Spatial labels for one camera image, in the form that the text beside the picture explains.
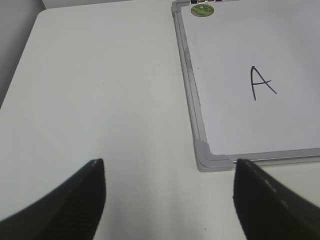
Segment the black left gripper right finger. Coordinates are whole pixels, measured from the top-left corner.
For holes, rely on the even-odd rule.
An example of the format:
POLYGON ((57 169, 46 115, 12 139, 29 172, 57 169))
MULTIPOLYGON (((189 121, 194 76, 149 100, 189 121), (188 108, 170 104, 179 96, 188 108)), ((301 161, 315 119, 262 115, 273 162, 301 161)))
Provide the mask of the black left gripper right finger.
POLYGON ((250 160, 237 160, 233 203, 248 240, 320 238, 320 208, 250 160))

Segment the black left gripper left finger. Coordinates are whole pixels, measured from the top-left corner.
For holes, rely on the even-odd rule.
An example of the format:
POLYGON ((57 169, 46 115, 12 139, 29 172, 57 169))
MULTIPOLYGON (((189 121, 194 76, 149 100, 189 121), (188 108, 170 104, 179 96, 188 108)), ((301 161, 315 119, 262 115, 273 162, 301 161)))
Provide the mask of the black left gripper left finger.
POLYGON ((2 240, 92 240, 106 202, 105 166, 90 160, 50 193, 0 222, 2 240))

